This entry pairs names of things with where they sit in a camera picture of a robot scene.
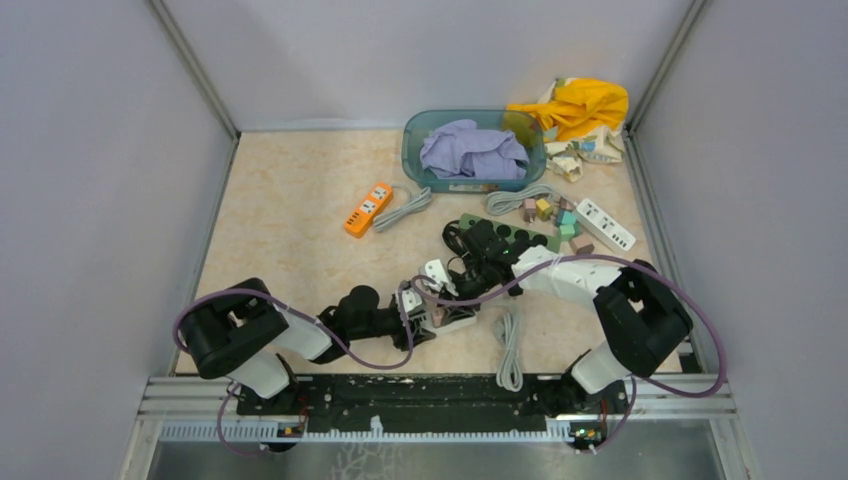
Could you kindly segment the small white power strip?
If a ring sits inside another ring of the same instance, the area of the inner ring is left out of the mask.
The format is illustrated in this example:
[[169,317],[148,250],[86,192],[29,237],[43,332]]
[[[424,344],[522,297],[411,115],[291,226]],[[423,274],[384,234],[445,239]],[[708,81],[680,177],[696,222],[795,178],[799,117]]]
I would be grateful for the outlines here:
[[[431,313],[436,309],[445,309],[449,312],[449,320],[441,328],[434,328],[431,323]],[[436,336],[452,333],[459,329],[467,328],[474,325],[477,321],[477,315],[473,310],[464,310],[458,308],[439,307],[429,312],[425,319],[421,321],[421,328]]]

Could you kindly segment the green power strip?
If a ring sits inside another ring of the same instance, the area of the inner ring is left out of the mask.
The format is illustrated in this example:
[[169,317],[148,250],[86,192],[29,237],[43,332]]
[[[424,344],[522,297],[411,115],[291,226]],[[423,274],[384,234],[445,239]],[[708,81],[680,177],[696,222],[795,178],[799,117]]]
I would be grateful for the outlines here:
[[[465,231],[484,220],[487,219],[470,213],[464,213],[458,220],[458,227],[461,231]],[[530,246],[544,246],[554,253],[560,252],[562,239],[557,235],[543,234],[526,227],[506,224],[496,220],[488,219],[487,221],[491,224],[496,235],[509,243],[522,240],[526,241]]]

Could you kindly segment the yellow usb charger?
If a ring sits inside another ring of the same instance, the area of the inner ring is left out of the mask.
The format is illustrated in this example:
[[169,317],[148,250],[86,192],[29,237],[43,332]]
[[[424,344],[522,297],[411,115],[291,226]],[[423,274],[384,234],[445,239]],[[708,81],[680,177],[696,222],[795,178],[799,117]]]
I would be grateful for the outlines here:
[[539,198],[535,201],[536,217],[540,221],[549,221],[554,211],[553,206],[545,198]]

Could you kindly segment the light green usb charger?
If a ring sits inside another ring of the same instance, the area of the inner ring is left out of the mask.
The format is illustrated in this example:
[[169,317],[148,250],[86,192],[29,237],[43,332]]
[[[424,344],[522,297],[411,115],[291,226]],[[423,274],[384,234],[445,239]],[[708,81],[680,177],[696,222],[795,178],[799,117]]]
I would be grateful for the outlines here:
[[569,242],[578,235],[575,224],[561,224],[558,227],[559,238],[562,242]]

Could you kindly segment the teal usb charger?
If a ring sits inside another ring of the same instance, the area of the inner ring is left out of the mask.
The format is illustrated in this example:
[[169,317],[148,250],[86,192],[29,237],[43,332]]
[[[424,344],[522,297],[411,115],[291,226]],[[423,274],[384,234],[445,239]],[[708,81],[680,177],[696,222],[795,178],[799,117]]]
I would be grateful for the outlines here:
[[573,212],[568,210],[560,210],[555,218],[555,224],[557,226],[575,225],[576,223],[577,219]]

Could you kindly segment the orange power strip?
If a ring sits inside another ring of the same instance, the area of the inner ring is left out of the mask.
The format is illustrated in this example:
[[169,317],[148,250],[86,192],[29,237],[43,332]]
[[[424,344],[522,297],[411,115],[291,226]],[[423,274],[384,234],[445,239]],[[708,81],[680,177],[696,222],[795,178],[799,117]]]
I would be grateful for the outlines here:
[[346,219],[343,224],[344,231],[354,238],[362,238],[393,196],[393,188],[390,185],[378,182]]

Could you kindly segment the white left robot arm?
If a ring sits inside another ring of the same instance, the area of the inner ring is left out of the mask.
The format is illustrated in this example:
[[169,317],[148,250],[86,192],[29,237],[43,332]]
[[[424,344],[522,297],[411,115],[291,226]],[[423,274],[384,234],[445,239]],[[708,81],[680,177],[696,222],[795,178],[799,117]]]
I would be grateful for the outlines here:
[[381,307],[373,288],[358,285],[312,317],[273,298],[262,280],[249,278],[189,305],[174,321],[172,338],[201,378],[227,378],[285,414],[297,406],[300,388],[273,348],[314,364],[347,356],[352,342],[370,338],[389,337],[396,348],[410,352],[418,341],[413,320],[425,311],[424,300],[410,288],[398,290]]

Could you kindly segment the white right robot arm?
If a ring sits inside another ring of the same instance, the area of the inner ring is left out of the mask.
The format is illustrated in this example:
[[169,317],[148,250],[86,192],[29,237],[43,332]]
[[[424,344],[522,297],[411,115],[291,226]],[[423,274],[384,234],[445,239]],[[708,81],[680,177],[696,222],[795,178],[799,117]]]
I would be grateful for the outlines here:
[[564,258],[530,238],[508,239],[488,220],[462,228],[450,246],[465,271],[451,278],[460,300],[542,292],[597,315],[604,341],[565,372],[563,398],[590,411],[603,389],[628,375],[648,377],[689,335],[693,321],[672,287],[642,260],[626,264],[593,254]]

